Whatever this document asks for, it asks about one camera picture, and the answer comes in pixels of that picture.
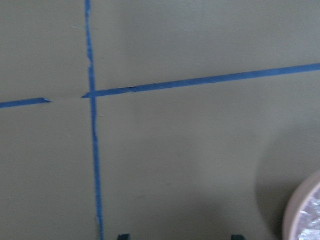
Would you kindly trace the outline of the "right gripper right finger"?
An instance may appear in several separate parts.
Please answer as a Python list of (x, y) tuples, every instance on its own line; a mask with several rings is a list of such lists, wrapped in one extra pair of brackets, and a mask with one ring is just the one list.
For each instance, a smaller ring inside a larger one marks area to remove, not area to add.
[(243, 240), (243, 236), (242, 235), (233, 234), (231, 236), (231, 240)]

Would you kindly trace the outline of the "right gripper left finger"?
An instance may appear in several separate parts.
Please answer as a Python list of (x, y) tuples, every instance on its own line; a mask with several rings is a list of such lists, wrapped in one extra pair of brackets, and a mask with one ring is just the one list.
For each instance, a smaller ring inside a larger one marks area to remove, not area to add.
[(117, 240), (130, 240), (130, 234), (120, 234), (118, 235)]

